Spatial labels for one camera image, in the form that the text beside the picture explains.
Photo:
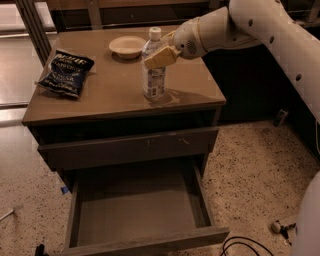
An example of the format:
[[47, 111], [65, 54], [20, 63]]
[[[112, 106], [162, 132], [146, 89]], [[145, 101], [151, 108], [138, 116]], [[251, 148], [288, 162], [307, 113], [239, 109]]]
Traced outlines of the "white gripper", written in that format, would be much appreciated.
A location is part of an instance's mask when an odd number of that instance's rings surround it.
[[181, 24], [162, 37], [162, 41], [173, 39], [174, 46], [164, 46], [143, 60], [147, 69], [162, 68], [174, 64], [179, 55], [184, 59], [203, 57], [208, 53], [202, 44], [200, 17]]

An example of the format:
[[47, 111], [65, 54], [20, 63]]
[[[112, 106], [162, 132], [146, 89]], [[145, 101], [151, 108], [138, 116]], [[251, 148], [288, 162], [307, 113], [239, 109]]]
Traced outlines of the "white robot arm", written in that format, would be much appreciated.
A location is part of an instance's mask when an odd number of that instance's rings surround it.
[[218, 49], [264, 45], [320, 122], [320, 41], [291, 19], [280, 0], [230, 0], [226, 7], [184, 22], [165, 41], [144, 60], [146, 68]]

